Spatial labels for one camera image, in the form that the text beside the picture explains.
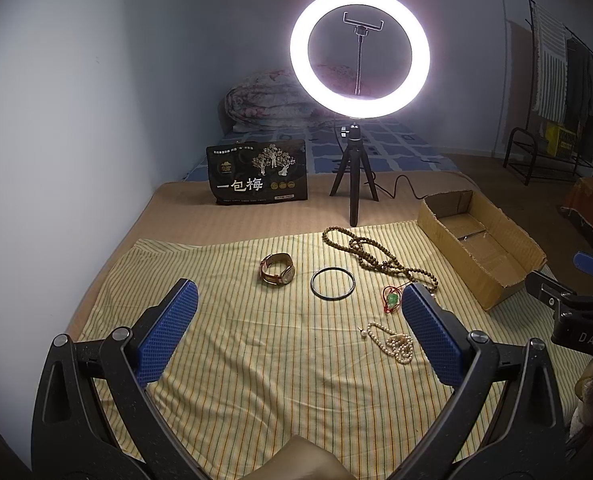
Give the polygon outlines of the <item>right hand gloved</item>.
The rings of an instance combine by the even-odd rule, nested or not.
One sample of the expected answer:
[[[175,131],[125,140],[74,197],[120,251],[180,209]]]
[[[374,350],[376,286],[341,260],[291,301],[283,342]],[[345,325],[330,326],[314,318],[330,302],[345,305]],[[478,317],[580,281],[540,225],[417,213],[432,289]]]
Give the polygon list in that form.
[[[577,395],[577,419],[583,426],[593,426],[593,358],[587,363],[585,370],[574,386]]]

